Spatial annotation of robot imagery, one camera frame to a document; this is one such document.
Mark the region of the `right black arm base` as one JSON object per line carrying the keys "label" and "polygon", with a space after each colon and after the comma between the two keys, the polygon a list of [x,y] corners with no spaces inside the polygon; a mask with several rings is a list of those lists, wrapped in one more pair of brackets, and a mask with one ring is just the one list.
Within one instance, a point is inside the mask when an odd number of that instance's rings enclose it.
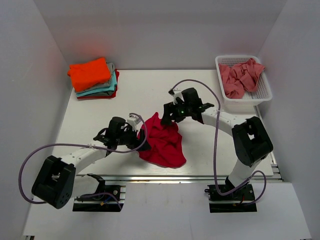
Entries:
{"label": "right black arm base", "polygon": [[208,185],[204,192],[208,195],[210,213],[254,213],[257,212],[255,193],[251,184],[228,195],[220,195],[214,184]]}

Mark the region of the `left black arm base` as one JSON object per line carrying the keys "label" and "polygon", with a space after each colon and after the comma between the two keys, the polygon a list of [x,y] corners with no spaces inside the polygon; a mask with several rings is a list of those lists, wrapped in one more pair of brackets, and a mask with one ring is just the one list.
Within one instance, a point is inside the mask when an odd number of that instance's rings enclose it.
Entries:
{"label": "left black arm base", "polygon": [[126,186],[99,175],[76,176],[72,190],[73,212],[119,213],[125,203]]}

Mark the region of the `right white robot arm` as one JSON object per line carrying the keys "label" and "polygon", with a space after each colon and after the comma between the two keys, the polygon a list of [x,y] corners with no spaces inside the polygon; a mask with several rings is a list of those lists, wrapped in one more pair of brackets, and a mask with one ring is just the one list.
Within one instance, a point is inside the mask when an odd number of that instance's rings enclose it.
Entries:
{"label": "right white robot arm", "polygon": [[168,93],[173,97],[173,101],[163,106],[163,126],[179,123],[190,117],[233,138],[237,161],[225,180],[224,190],[218,188],[217,192],[221,196],[238,199],[244,193],[244,186],[255,174],[256,167],[274,149],[262,121],[257,116],[237,117],[212,103],[203,103],[193,87],[185,90],[174,88]]}

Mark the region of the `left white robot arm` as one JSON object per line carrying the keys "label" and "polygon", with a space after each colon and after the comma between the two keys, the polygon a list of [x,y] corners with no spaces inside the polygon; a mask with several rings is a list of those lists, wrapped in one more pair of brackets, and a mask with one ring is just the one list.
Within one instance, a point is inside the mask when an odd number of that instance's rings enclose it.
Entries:
{"label": "left white robot arm", "polygon": [[127,147],[128,153],[150,150],[147,125],[144,123],[137,130],[140,122],[141,116],[135,113],[128,119],[115,116],[89,144],[79,144],[77,151],[61,157],[50,155],[36,177],[32,194],[56,209],[64,207],[71,198],[99,200],[109,196],[118,202],[105,190],[105,180],[101,176],[92,173],[80,176],[79,173],[111,153],[118,153],[119,146]]}

